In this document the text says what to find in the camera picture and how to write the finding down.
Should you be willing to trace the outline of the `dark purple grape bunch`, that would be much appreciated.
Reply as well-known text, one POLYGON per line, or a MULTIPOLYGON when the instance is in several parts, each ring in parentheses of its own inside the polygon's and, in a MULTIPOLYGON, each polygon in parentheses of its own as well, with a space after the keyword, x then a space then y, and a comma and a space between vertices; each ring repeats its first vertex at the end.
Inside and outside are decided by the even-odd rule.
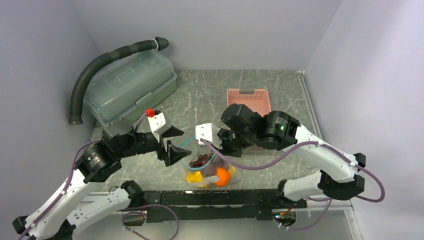
POLYGON ((193 160, 188 164, 188 167, 194 170, 201 170, 210 164, 212 164, 214 167, 224 168, 226 170, 230 169, 230 165, 215 153, 198 155, 196 160, 193 160))

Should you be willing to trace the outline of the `clear zip top bag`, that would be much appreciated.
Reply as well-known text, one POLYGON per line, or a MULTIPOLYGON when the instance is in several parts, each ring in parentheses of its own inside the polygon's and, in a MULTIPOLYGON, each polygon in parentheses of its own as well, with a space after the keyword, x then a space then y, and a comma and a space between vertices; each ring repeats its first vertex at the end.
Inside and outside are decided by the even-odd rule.
POLYGON ((241 173, 207 146, 201 146, 192 135, 177 144, 191 151, 191 155, 177 163, 180 179, 197 188, 224 188, 241 181, 241 173))

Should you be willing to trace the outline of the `yellow bell pepper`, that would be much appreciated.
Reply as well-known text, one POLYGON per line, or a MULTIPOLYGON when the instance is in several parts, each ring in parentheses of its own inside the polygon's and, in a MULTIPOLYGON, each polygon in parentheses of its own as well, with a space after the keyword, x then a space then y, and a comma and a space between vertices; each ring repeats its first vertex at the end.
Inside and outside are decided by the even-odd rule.
POLYGON ((189 183, 201 183, 203 181, 201 171, 189 171, 186 176, 186 181, 189 183))

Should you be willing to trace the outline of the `orange fruit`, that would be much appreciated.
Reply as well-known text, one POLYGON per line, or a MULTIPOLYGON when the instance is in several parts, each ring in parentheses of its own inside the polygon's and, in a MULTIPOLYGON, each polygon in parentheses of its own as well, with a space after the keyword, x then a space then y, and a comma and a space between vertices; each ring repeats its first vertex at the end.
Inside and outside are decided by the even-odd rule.
POLYGON ((217 187, 225 187, 231 180, 230 171, 222 167, 215 169, 215 175, 218 177, 218 181, 214 183, 217 187))

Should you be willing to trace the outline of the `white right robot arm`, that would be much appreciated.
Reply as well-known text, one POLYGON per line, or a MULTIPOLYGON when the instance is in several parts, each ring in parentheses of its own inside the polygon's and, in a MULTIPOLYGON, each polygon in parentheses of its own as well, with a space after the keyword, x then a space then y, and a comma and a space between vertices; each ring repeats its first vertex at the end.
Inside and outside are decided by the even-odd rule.
POLYGON ((244 104, 231 104, 221 115, 228 129, 220 129, 220 152, 241 157, 244 149, 257 146, 267 150, 295 153, 318 171, 295 180, 279 182, 276 203, 287 208, 306 197, 325 195, 335 200, 350 200, 363 193, 365 179, 358 174, 366 157, 331 150, 330 145, 310 132, 293 116, 274 110, 261 116, 244 104))

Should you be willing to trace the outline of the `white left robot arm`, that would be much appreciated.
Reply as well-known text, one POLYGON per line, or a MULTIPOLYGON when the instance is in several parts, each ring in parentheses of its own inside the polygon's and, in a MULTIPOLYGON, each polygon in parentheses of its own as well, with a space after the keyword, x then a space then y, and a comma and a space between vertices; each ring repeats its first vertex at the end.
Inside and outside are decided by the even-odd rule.
POLYGON ((79 203, 100 183, 117 172, 124 158, 155 152, 157 158, 172 166, 189 156, 189 150, 172 144, 171 138, 184 132, 163 114, 149 117, 149 132, 126 118, 117 118, 102 130, 100 140, 83 145, 76 153, 64 183, 34 213, 17 217, 12 225, 20 238, 31 240, 70 240, 83 228, 108 214, 145 204, 144 192, 133 180, 125 181, 114 193, 78 208, 79 203))

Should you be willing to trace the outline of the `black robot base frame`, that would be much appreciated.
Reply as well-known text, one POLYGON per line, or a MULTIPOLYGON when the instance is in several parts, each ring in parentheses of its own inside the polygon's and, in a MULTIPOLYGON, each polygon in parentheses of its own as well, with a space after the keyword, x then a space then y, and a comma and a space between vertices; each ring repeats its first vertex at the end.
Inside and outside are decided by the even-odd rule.
POLYGON ((125 181, 129 190, 127 210, 146 211, 147 223, 179 220, 256 219, 270 221, 285 210, 305 209, 306 200, 286 200, 274 188, 209 190, 142 190, 125 181))

